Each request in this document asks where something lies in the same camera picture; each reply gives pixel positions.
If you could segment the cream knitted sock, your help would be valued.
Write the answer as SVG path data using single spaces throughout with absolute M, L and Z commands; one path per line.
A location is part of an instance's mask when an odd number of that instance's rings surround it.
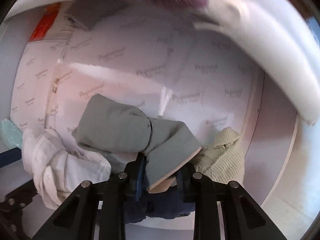
M 245 154 L 240 134 L 231 127 L 218 132 L 213 142 L 191 160 L 196 172 L 212 181 L 227 184 L 235 180 L 242 184 L 245 175 Z

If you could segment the white garment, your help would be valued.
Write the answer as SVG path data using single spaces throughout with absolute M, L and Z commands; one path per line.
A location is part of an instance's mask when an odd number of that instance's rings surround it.
M 56 210 L 84 181 L 107 181 L 111 164 L 99 153 L 68 150 L 52 129 L 23 132 L 23 167 L 32 178 L 45 206 Z

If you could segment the white professional paper sheet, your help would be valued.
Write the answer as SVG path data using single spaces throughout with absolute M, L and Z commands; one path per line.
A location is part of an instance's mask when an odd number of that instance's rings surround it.
M 185 122 L 201 142 L 244 125 L 255 68 L 226 37 L 178 19 L 117 15 L 71 36 L 50 124 L 73 131 L 89 99 L 101 94 L 147 116 Z
M 23 132 L 44 127 L 54 70 L 66 50 L 68 38 L 28 42 L 20 59 L 10 109 L 11 122 Z

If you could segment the grey sock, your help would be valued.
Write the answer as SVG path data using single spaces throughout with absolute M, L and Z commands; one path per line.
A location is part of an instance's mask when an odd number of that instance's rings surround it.
M 201 150 L 185 123 L 150 118 L 135 106 L 100 94 L 91 97 L 72 136 L 85 150 L 144 154 L 148 193 L 167 191 L 176 182 L 174 173 Z

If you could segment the navy blue sock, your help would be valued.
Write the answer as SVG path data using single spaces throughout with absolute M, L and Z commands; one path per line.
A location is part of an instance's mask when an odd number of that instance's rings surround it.
M 174 219 L 185 217 L 195 211 L 194 203 L 185 203 L 177 186 L 171 186 L 162 193 L 148 193 L 143 191 L 137 202 L 124 204 L 125 224 L 139 223 L 151 218 Z

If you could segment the light teal cloth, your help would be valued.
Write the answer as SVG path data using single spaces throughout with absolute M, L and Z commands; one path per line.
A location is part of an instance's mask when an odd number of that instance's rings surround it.
M 8 119 L 1 121 L 1 137 L 8 149 L 22 149 L 22 132 Z

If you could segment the white Professional paper sheet right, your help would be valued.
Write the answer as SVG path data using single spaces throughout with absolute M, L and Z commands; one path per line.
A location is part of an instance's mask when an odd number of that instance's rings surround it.
M 71 36 L 50 124 L 73 131 L 89 99 L 101 94 L 147 116 L 185 122 L 201 142 L 244 125 L 255 68 L 226 37 L 178 19 L 117 15 Z

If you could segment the small mauve grey cloth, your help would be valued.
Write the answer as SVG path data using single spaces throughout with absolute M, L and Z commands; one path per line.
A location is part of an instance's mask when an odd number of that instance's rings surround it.
M 108 14 L 107 0 L 77 0 L 64 13 L 66 22 L 75 29 L 90 31 Z

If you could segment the white Professional paper sheet left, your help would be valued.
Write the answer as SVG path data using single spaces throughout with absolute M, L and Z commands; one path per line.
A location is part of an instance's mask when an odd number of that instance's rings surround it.
M 23 132 L 44 127 L 54 70 L 66 50 L 68 38 L 28 42 L 20 59 L 10 109 L 11 122 Z

